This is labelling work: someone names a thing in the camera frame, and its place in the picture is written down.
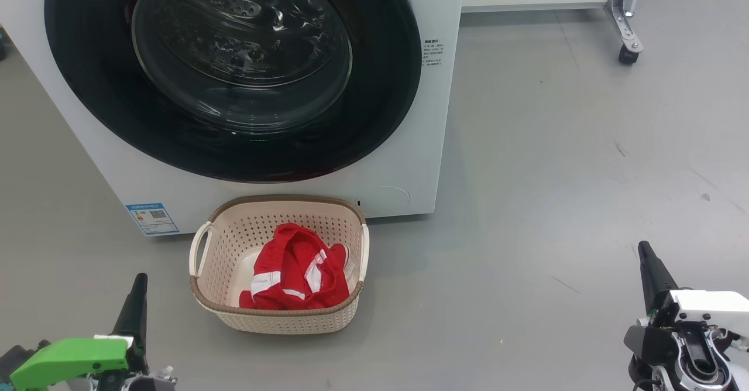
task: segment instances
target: beige plastic basket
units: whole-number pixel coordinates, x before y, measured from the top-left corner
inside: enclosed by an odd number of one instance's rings
[[[273,239],[276,226],[297,223],[315,231],[327,245],[348,246],[358,278],[345,302],[333,308],[267,311],[238,308],[231,299],[240,259]],[[198,247],[203,236],[203,256]],[[346,201],[301,195],[241,197],[217,209],[193,239],[190,285],[198,302],[237,330],[265,334],[320,334],[346,327],[356,314],[369,262],[369,230],[364,215]]]

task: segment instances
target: front-loading washing machine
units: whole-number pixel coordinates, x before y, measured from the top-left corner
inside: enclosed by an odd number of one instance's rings
[[[255,194],[433,212],[460,12],[461,0],[0,0],[0,23],[147,235],[194,232]]]

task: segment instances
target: white handle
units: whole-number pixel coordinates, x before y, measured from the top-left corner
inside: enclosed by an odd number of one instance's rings
[[[200,260],[200,265],[195,269],[195,258],[198,256],[198,246],[200,241],[203,239],[203,235],[208,231],[208,239],[205,240],[205,246],[203,247],[203,258]],[[208,245],[211,244],[211,236],[214,235],[213,223],[206,221],[206,223],[195,233],[193,237],[193,245],[190,247],[190,276],[200,278],[200,274],[203,274],[203,264],[205,263],[205,257],[208,256]]]
[[[359,269],[359,281],[363,282],[367,275],[367,265],[369,265],[369,228],[362,225],[362,267]]]

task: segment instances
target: red and white garment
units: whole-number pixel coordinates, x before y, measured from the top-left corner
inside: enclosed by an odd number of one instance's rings
[[[336,306],[346,300],[346,273],[353,273],[348,248],[327,247],[308,228],[279,225],[255,261],[249,290],[241,293],[240,308],[298,310]]]

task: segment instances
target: black cable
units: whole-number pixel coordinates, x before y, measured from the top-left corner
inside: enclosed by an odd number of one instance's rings
[[[632,391],[637,391],[637,388],[640,388],[642,385],[658,385],[661,386],[660,380],[653,380],[653,379],[641,379],[637,381],[637,383],[634,384],[634,388],[632,388]]]

